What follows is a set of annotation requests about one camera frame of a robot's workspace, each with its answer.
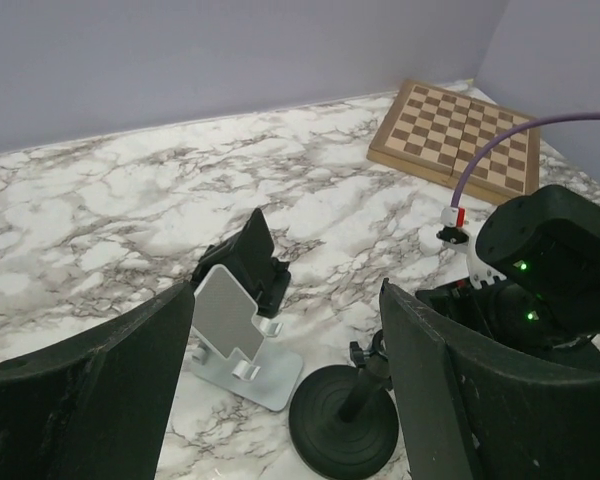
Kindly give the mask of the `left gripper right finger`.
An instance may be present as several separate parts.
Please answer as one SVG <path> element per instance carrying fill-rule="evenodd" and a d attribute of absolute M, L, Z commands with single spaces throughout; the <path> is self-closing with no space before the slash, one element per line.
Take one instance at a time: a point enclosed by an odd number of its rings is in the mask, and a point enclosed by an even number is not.
<path fill-rule="evenodd" d="M 600 350 L 511 349 L 384 282 L 384 340 L 415 479 L 600 479 Z"/>

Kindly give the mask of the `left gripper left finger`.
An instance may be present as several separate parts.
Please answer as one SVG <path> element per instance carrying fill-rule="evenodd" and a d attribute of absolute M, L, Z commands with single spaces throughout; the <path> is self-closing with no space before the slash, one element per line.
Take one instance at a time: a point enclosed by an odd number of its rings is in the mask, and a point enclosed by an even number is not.
<path fill-rule="evenodd" d="M 152 479 L 195 305 L 189 283 L 0 363 L 0 479 Z"/>

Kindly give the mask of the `black round-base phone stand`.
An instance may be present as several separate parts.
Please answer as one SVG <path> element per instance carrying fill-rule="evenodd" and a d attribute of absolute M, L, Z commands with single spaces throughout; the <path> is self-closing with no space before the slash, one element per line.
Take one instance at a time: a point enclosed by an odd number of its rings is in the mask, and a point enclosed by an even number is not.
<path fill-rule="evenodd" d="M 327 479 L 367 479 L 393 455 L 399 419 L 383 331 L 363 349 L 349 345 L 352 365 L 329 365 L 296 389 L 288 426 L 302 461 Z"/>

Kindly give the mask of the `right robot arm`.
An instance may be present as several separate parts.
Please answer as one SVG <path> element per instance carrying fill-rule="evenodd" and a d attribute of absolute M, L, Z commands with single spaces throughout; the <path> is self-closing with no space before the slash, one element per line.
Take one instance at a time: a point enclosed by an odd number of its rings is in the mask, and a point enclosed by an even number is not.
<path fill-rule="evenodd" d="M 600 334 L 600 206 L 559 185 L 498 206 L 467 236 L 468 275 L 419 301 L 521 351 Z"/>

